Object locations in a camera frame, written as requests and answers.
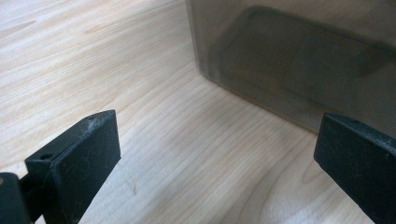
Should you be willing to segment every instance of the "black plastic piece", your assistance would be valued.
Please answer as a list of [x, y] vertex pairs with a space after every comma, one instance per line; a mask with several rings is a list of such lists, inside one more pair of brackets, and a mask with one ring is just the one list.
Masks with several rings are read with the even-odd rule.
[[396, 223], [394, 138], [357, 120], [325, 114], [314, 157], [372, 221]]
[[[41, 215], [49, 224], [78, 223], [119, 160], [115, 111], [82, 119], [25, 160], [27, 176], [18, 181], [14, 175], [0, 188], [0, 214], [28, 217], [27, 223]], [[13, 198], [3, 202], [8, 192]], [[0, 223], [24, 223], [1, 216]]]

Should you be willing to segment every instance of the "wooden surface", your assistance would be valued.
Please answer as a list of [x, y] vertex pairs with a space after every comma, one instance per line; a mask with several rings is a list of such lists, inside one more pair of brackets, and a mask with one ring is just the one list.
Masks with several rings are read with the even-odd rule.
[[371, 223], [315, 134], [199, 74], [184, 0], [2, 1], [0, 55], [0, 171], [117, 111], [122, 160], [80, 223]]

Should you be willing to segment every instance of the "screw hole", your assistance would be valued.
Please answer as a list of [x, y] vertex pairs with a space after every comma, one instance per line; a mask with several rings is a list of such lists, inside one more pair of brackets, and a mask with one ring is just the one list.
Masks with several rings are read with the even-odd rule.
[[52, 156], [53, 156], [52, 153], [44, 154], [40, 156], [40, 160], [42, 161], [49, 160]]

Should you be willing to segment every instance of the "transparent plastic sheet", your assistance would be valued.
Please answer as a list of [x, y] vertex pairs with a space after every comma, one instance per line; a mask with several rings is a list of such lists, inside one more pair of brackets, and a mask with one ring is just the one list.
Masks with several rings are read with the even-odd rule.
[[187, 0], [201, 72], [317, 131], [343, 114], [396, 136], [396, 2]]

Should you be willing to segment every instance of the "wood grain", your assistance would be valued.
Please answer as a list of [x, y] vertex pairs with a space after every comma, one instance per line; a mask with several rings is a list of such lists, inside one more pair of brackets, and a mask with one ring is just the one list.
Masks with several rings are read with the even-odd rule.
[[184, 0], [2, 1], [0, 55], [2, 172], [117, 111], [122, 160], [80, 223], [371, 223], [313, 133], [199, 74]]

